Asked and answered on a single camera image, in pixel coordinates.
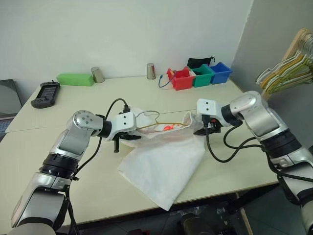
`black remote control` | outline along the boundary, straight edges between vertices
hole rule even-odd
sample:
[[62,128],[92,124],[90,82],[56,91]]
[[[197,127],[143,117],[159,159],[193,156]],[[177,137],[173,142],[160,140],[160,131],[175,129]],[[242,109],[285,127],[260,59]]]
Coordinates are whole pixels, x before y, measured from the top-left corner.
[[40,91],[36,99],[32,100],[30,104],[36,109],[43,109],[54,105],[56,96],[60,89],[60,83],[44,82],[40,84]]

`black cable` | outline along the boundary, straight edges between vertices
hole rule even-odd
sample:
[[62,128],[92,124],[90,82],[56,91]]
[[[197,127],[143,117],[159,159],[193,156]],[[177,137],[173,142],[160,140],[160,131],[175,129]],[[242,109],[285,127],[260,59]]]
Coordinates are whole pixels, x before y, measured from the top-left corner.
[[220,162],[220,163],[227,163],[227,162],[229,162],[230,160],[232,160],[232,159],[236,156],[236,154],[239,152],[239,150],[242,149],[242,147],[243,147],[247,142],[249,142],[249,141],[251,141],[251,140],[254,140],[254,137],[252,137],[252,138],[249,138],[249,139],[243,141],[243,142],[236,148],[236,150],[233,152],[233,154],[232,154],[229,158],[227,158],[226,160],[221,160],[221,159],[219,159],[219,158],[213,153],[213,150],[212,150],[211,145],[210,145],[208,129],[207,129],[206,126],[205,126],[204,128],[205,128],[205,135],[206,135],[206,144],[207,144],[207,147],[208,147],[208,149],[209,149],[209,151],[210,151],[212,157],[213,157],[216,161],[218,161],[218,162]]
[[[228,147],[228,148],[232,148],[232,149],[237,149],[238,147],[235,147],[235,146],[232,146],[232,145],[229,145],[227,142],[226,142],[226,138],[227,136],[229,135],[230,132],[232,132],[233,130],[235,130],[236,128],[240,127],[243,123],[241,122],[239,125],[237,126],[234,126],[232,128],[230,128],[224,135],[224,138],[223,138],[223,142],[224,144]],[[246,146],[243,146],[241,147],[241,149],[243,148],[251,148],[251,147],[261,147],[261,145],[259,144],[250,144],[250,145],[246,145]]]
[[288,177],[288,178],[292,178],[292,179],[296,179],[296,180],[303,180],[303,181],[308,181],[308,182],[312,182],[313,183],[313,179],[310,179],[310,178],[307,178],[307,177],[302,177],[302,176],[297,176],[297,175],[290,175],[290,174],[286,174],[286,173],[283,173],[283,172],[279,171],[278,169],[276,169],[276,167],[270,161],[270,157],[269,157],[268,153],[266,153],[266,157],[268,159],[268,166],[269,166],[269,168],[271,169],[271,171],[276,173],[278,176],[284,176],[284,177]]
[[161,79],[162,79],[162,77],[163,77],[163,74],[160,76],[160,79],[158,80],[158,87],[159,88],[163,88],[163,87],[166,87],[173,79],[174,79],[174,77],[176,76],[176,73],[177,73],[177,71],[175,71],[175,73],[174,73],[174,75],[172,76],[172,78],[171,79],[169,79],[169,81],[165,84],[165,85],[160,85],[160,82],[161,82]]
[[[118,99],[116,99],[115,101],[113,101],[112,104],[110,105],[110,107],[109,107],[109,109],[108,109],[108,111],[107,111],[107,114],[106,114],[105,117],[104,117],[105,120],[107,120],[107,118],[108,118],[108,116],[109,116],[109,114],[110,114],[110,111],[111,111],[113,105],[114,105],[116,102],[120,101],[120,100],[124,102],[124,109],[125,109],[125,108],[129,108],[128,104],[126,103],[126,101],[125,101],[124,99],[118,98]],[[77,169],[77,171],[73,174],[73,176],[75,176],[85,165],[87,165],[87,164],[97,155],[97,153],[98,153],[98,151],[99,151],[99,149],[100,149],[101,141],[102,141],[102,138],[100,137],[100,138],[99,138],[99,142],[98,142],[98,146],[97,146],[97,148],[96,148],[96,151],[93,153],[93,155],[92,155],[87,161],[85,161],[85,162]]]
[[127,105],[127,103],[126,103],[126,101],[124,100],[124,99],[122,99],[122,98],[118,98],[118,99],[116,99],[115,101],[113,101],[112,102],[112,104],[111,104],[111,106],[109,107],[109,109],[108,109],[108,111],[107,111],[107,114],[106,114],[106,116],[105,116],[105,120],[108,118],[108,116],[109,116],[109,113],[110,113],[110,111],[111,111],[111,109],[112,109],[112,107],[113,107],[113,105],[116,103],[116,102],[118,102],[119,100],[121,100],[121,101],[123,101],[124,102],[124,108],[128,108],[128,105]]
[[102,141],[102,138],[99,137],[99,142],[98,142],[98,146],[96,148],[96,151],[93,153],[93,155],[87,161],[85,161],[80,167],[78,167],[77,171],[73,174],[73,176],[75,176],[85,165],[87,165],[97,155],[97,153],[100,149],[101,141]]
[[65,196],[67,197],[68,202],[69,202],[68,214],[69,214],[69,217],[70,217],[70,220],[71,220],[69,232],[71,232],[74,229],[75,234],[79,235],[79,229],[78,229],[78,226],[77,226],[75,218],[74,218],[73,206],[72,206],[72,204],[70,202],[70,199],[69,199],[69,187],[65,191]]
[[[110,105],[110,107],[109,107],[109,109],[107,111],[107,114],[104,117],[105,120],[107,120],[113,105],[116,102],[118,102],[119,100],[124,102],[124,109],[123,109],[123,111],[124,112],[129,112],[130,111],[130,108],[129,108],[128,104],[126,103],[126,101],[124,99],[118,98],[115,101],[113,101],[112,104]],[[102,138],[99,137],[99,142],[98,142],[98,145],[97,145],[97,148],[96,148],[95,152],[92,154],[92,156],[87,161],[85,161],[80,167],[78,167],[77,171],[73,174],[73,177],[76,176],[76,174],[97,155],[97,153],[98,153],[98,151],[100,149],[101,141],[102,141]],[[71,235],[72,231],[74,230],[76,235],[79,235],[78,226],[77,226],[76,221],[74,219],[73,207],[72,207],[72,204],[71,204],[70,199],[69,199],[69,188],[68,188],[68,190],[66,191],[65,194],[66,194],[66,196],[68,198],[68,201],[69,201],[68,214],[69,214],[70,219],[71,219],[71,223],[70,223],[70,228],[69,228],[69,233],[68,234]]]

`silver robot arm segment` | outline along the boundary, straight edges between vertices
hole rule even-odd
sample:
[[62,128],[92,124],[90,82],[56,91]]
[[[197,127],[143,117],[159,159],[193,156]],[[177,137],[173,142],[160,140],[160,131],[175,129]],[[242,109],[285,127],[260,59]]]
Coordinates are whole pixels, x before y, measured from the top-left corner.
[[110,141],[119,133],[135,129],[132,112],[119,114],[110,121],[86,110],[74,113],[17,203],[11,218],[12,227],[32,224],[25,226],[28,228],[44,223],[58,229],[68,207],[67,198],[59,192],[65,192],[71,184],[90,137]]
[[[225,106],[213,100],[200,99],[197,112],[217,119],[222,126],[237,125],[238,120],[244,120],[269,155],[277,173],[313,178],[312,153],[298,142],[288,126],[268,107],[259,93],[245,92]],[[277,178],[286,197],[301,206],[306,231],[308,234],[313,233],[313,183],[280,174]]]

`small plastic bin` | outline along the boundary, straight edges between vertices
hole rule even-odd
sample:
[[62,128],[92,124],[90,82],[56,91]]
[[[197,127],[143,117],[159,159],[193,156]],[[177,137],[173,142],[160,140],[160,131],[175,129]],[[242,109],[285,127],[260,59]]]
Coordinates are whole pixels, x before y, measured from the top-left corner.
[[232,70],[222,62],[219,62],[216,66],[210,66],[210,68],[215,72],[211,84],[227,82],[229,75],[232,73]]
[[[174,74],[175,74],[174,71],[168,69],[167,75],[169,80],[172,79]],[[186,66],[183,68],[183,70],[176,71],[176,75],[171,82],[176,91],[189,89],[192,87],[192,82],[195,76],[196,75]]]
[[199,68],[192,69],[192,71],[195,72],[195,74],[200,74],[196,75],[194,79],[194,87],[203,87],[210,85],[212,76],[214,76],[215,74],[215,72],[207,64],[203,64]]

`laptop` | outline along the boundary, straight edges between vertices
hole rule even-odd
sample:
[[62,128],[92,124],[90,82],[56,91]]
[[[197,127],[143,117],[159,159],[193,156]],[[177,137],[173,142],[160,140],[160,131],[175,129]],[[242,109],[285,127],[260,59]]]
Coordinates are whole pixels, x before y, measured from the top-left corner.
[[0,141],[22,103],[12,79],[0,80]]

